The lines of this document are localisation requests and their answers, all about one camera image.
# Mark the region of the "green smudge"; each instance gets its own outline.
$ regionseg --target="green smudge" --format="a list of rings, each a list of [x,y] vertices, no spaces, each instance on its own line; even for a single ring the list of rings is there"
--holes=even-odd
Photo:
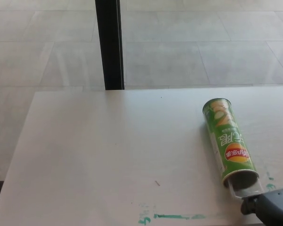
[[[275,189],[276,189],[275,185],[273,185],[273,184],[268,184],[268,185],[266,185],[266,188],[267,188],[269,191],[272,191],[272,190],[275,190]]]
[[[182,215],[164,215],[164,214],[154,214],[154,218],[171,218],[171,219],[190,219],[189,217],[184,217]]]
[[[193,217],[191,217],[191,219],[194,219],[194,220],[196,220],[196,219],[205,219],[205,218],[206,218],[206,216],[204,216],[202,214],[196,214]]]
[[[139,224],[146,225],[146,224],[147,224],[147,221],[148,221],[148,223],[150,223],[150,222],[151,222],[151,219],[150,219],[150,218],[144,218],[143,220],[139,220],[138,223],[139,223]]]

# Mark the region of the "white table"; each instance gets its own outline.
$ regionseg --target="white table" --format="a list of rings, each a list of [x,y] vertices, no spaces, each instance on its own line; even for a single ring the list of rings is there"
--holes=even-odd
[[[215,97],[232,102],[264,187],[283,187],[283,86],[40,92],[0,195],[0,226],[258,222],[221,185],[202,116]]]

